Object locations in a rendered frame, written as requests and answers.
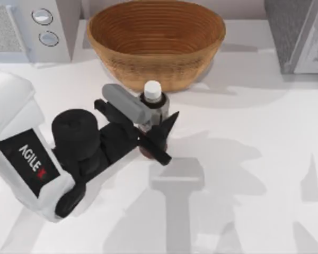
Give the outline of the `brown bottle with white cap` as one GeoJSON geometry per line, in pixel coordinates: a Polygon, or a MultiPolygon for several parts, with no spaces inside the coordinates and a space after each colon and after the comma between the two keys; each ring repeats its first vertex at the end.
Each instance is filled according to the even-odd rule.
{"type": "Polygon", "coordinates": [[[147,81],[143,92],[138,96],[139,100],[151,110],[151,119],[145,124],[139,124],[138,128],[146,134],[161,149],[167,151],[167,137],[161,130],[161,124],[169,117],[170,101],[162,92],[158,81],[147,81]]]}

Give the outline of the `brown woven basket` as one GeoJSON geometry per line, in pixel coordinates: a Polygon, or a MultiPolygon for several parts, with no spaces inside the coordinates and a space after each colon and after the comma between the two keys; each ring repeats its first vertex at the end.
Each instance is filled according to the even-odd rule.
{"type": "Polygon", "coordinates": [[[111,75],[140,91],[149,80],[166,92],[194,83],[226,35],[216,12],[181,0],[130,0],[97,12],[87,38],[111,75]]]}

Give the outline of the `small round microwave knob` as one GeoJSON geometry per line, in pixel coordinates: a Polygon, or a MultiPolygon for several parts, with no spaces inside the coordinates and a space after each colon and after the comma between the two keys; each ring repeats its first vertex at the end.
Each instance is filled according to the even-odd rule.
{"type": "Polygon", "coordinates": [[[59,43],[59,37],[52,31],[43,31],[39,34],[39,41],[47,47],[55,47],[59,43]]]}

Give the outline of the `pale microwave oven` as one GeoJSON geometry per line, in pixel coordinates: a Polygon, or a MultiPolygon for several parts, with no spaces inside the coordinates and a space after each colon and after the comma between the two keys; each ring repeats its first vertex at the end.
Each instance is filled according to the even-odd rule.
{"type": "Polygon", "coordinates": [[[71,62],[81,16],[81,0],[0,0],[0,63],[71,62]],[[53,15],[49,25],[37,24],[32,11],[45,8],[53,15]],[[55,47],[44,46],[39,34],[52,31],[55,47]]]}

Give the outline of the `large round microwave knob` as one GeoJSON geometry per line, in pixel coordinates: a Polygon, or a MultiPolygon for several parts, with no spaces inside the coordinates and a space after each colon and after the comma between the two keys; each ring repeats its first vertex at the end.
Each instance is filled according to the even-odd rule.
{"type": "Polygon", "coordinates": [[[52,13],[45,8],[32,11],[31,16],[32,19],[39,25],[49,25],[53,21],[52,13]]]}

